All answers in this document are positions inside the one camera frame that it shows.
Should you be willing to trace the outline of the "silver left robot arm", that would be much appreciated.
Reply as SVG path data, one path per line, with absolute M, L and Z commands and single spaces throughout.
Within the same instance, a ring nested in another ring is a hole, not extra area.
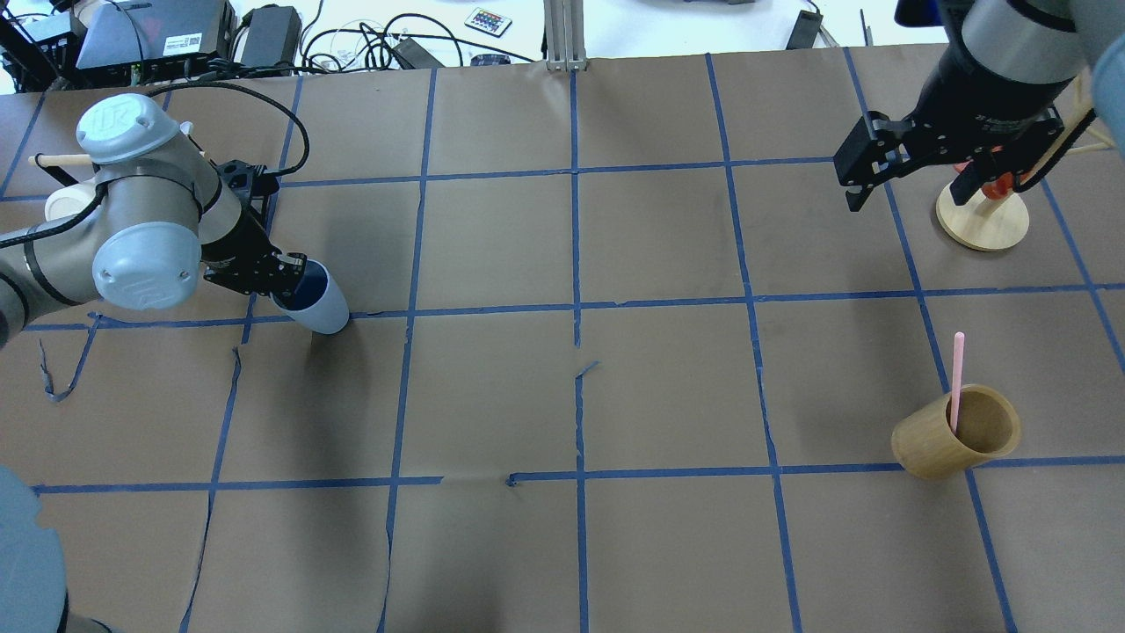
M 202 156 L 184 126 L 148 96 L 105 98 L 76 141 L 92 161 L 91 200 L 64 219 L 3 236 L 1 337 L 54 311 L 101 299 L 130 311 L 184 302 L 201 280 L 292 299 L 307 257 L 266 235 L 232 173 Z

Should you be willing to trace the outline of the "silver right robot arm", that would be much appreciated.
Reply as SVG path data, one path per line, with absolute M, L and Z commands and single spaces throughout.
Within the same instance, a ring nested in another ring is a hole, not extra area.
M 989 183 L 1037 186 L 1096 119 L 1122 142 L 1120 1 L 900 1 L 896 22 L 948 45 L 903 120 L 868 111 L 832 156 L 850 211 L 876 186 L 963 164 L 956 204 Z

